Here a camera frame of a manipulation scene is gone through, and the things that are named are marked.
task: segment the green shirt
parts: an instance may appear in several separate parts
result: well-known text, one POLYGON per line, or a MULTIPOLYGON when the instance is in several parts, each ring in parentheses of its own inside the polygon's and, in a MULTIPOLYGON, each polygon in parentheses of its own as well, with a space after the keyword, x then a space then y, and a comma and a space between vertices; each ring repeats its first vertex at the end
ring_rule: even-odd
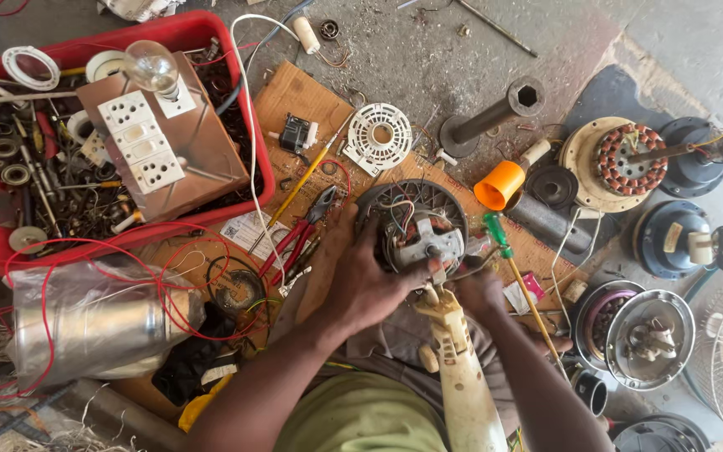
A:
POLYGON ((437 412, 385 376, 334 376, 298 402, 273 452, 447 452, 437 412))

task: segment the plastic bag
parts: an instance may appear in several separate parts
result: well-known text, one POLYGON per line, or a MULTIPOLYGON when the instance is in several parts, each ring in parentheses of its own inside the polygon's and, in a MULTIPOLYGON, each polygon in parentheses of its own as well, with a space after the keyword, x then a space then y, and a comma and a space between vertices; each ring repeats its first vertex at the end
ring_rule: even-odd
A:
MULTIPOLYGON (((40 386, 81 376, 128 378, 159 368, 169 349, 189 335, 164 311, 157 284, 147 271, 127 258, 108 257, 56 267, 46 285, 46 323, 55 359, 40 386), (134 281, 122 282, 110 273, 134 281)), ((161 269, 150 266, 156 274, 161 269)), ((7 348, 15 363, 18 385, 33 385, 49 363, 41 293, 47 268, 10 273, 13 280, 15 335, 7 348)), ((172 270, 165 283, 191 285, 172 270)), ((169 312, 181 326, 180 314, 194 329, 205 319, 199 290, 166 288, 179 314, 165 297, 169 312)))

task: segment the person's right hand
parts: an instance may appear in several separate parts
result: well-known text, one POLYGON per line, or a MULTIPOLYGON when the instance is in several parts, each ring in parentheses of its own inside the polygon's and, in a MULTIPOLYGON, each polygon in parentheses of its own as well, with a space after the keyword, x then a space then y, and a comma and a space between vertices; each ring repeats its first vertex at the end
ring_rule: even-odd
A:
POLYGON ((462 308, 474 318, 505 313, 504 285, 492 268, 485 268, 453 283, 449 289, 462 308))

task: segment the person's left hand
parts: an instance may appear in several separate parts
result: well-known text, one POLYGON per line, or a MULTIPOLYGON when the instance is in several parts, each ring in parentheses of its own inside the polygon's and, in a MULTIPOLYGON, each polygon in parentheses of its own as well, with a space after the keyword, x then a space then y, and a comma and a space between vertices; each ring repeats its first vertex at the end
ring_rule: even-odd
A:
POLYGON ((373 255, 377 225, 377 216, 371 216, 356 243, 342 254, 326 302, 316 312, 342 324, 347 335, 379 324, 442 266, 439 259, 424 259, 400 273, 384 272, 373 255))

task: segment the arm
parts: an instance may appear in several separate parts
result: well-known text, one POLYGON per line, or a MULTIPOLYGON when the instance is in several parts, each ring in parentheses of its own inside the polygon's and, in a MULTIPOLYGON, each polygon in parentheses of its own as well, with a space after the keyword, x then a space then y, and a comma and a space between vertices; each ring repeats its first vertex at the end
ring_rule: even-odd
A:
POLYGON ((459 303, 492 336, 532 450, 612 452, 607 433, 558 369, 512 320, 501 280, 485 270, 458 283, 459 303))
MULTIPOLYGON (((355 213, 347 209, 339 222, 352 224, 355 213)), ((331 353, 350 335, 383 321, 442 264, 432 260, 397 275, 383 272, 373 256, 376 226, 368 221, 359 241, 340 258, 326 302, 242 369, 208 405, 189 432, 189 450, 272 450, 308 382, 331 353)))

